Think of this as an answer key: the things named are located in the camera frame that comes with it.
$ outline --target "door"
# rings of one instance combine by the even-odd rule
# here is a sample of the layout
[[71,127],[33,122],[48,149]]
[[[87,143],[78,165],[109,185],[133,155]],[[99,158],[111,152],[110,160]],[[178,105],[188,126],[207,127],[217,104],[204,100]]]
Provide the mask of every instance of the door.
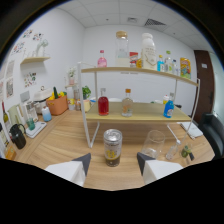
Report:
[[194,121],[199,123],[203,113],[212,113],[215,88],[214,72],[208,51],[195,50],[194,54],[197,66],[197,78],[200,79],[200,92],[197,109],[194,115]]

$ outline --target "wooden table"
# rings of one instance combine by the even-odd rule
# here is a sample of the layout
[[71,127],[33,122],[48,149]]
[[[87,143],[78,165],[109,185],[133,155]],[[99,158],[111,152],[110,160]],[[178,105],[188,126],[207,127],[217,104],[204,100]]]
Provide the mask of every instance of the wooden table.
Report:
[[[88,121],[88,127],[92,137],[96,122]],[[184,137],[185,131],[179,124],[171,123],[170,127],[178,139],[181,140]],[[121,159],[117,167],[107,166],[104,157],[103,133],[111,128],[118,129],[123,134]],[[53,119],[34,139],[26,137],[27,144],[23,149],[16,150],[15,161],[45,169],[51,164],[68,162],[91,153],[85,188],[110,191],[140,188],[144,186],[144,181],[137,161],[137,152],[141,151],[150,130],[159,130],[165,134],[165,144],[158,160],[168,161],[165,154],[175,144],[175,138],[164,123],[102,123],[93,148],[90,149],[86,142],[81,111],[67,110],[60,116],[53,116]],[[187,167],[213,158],[213,150],[204,136],[195,140],[187,136],[186,141],[193,144],[192,151],[195,160],[181,158],[177,153],[171,162]]]

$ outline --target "wooden shelf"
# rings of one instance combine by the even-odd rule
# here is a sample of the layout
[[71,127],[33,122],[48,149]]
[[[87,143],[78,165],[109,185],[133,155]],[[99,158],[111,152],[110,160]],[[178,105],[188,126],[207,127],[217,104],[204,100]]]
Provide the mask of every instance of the wooden shelf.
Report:
[[178,81],[182,81],[194,86],[198,86],[197,83],[191,81],[190,79],[187,78],[182,78],[180,76],[176,76],[167,72],[159,72],[155,70],[150,70],[150,69],[144,69],[144,68],[129,68],[129,67],[104,67],[104,68],[87,68],[87,69],[82,69],[81,73],[92,73],[92,72],[130,72],[130,73],[148,73],[148,74],[156,74],[160,76],[165,76],[167,78],[172,78],[176,79]]
[[32,63],[32,62],[42,62],[48,60],[50,57],[32,57],[25,58],[20,64]]
[[175,107],[172,118],[163,116],[164,104],[157,103],[134,103],[133,115],[131,117],[123,117],[121,115],[121,102],[109,102],[109,115],[100,116],[98,114],[98,102],[94,103],[90,110],[86,113],[87,121],[100,122],[186,122],[191,121],[179,108]]

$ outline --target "white wall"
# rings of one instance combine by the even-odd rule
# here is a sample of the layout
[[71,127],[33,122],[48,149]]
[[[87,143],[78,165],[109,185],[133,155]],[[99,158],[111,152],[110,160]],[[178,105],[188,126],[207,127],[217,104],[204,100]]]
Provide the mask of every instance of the white wall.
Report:
[[215,96],[214,96],[214,105],[213,113],[224,124],[224,101],[223,101],[223,86],[224,86],[224,71],[223,67],[218,59],[218,57],[210,53],[210,58],[212,61],[213,71],[215,75]]
[[[37,32],[43,33],[43,39],[49,42],[49,45],[45,48],[45,52],[51,58],[44,62],[20,65],[23,60],[23,52],[14,55],[9,54],[9,57],[5,59],[7,63],[15,60],[13,70],[14,95],[12,97],[8,99],[6,97],[6,79],[0,80],[4,81],[4,104],[6,111],[11,106],[21,103],[20,94],[28,90],[31,100],[33,100],[35,92],[39,91],[41,86],[44,86],[46,89],[51,88],[52,92],[54,86],[58,92],[65,91],[64,77],[68,78],[67,71],[69,67],[76,65],[78,61],[82,60],[84,27],[65,11],[53,9],[34,21],[27,29],[33,29],[30,38],[22,38],[22,33],[15,44],[23,41],[25,42],[24,48],[26,48],[26,52],[33,51],[38,44],[37,41],[32,40],[33,35]],[[25,88],[23,79],[24,75],[29,72],[36,73],[37,84]],[[0,122],[3,124],[2,117],[3,113],[2,109],[0,109]]]
[[[140,55],[142,44],[142,33],[151,33],[157,49],[157,59],[162,54],[166,56],[166,51],[171,51],[171,57],[177,60],[180,67],[180,58],[185,57],[191,61],[192,81],[196,82],[196,62],[194,52],[191,48],[180,41],[148,28],[128,26],[128,25],[108,25],[85,29],[83,44],[83,61],[92,65],[97,65],[100,57],[100,50],[104,50],[107,59],[107,66],[115,66],[115,40],[116,32],[125,30],[128,33],[129,51],[137,51]],[[91,97],[95,96],[93,74],[83,74],[83,84],[88,85],[92,91]],[[98,78],[98,90],[106,88],[109,98],[123,98],[125,88],[131,88],[131,96],[135,101],[151,102],[155,99],[162,100],[164,95],[174,92],[175,81],[173,79],[159,77],[155,75],[126,75],[120,73],[102,73]],[[195,100],[196,87],[178,82],[176,104],[182,105],[182,110],[190,115]]]

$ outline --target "ceiling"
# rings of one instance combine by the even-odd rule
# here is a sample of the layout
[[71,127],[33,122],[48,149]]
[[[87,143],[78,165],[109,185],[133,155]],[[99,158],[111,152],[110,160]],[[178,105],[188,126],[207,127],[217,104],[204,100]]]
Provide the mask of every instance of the ceiling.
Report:
[[72,0],[57,8],[71,14],[85,28],[101,25],[148,27],[178,39],[193,50],[214,53],[208,41],[188,20],[152,0]]

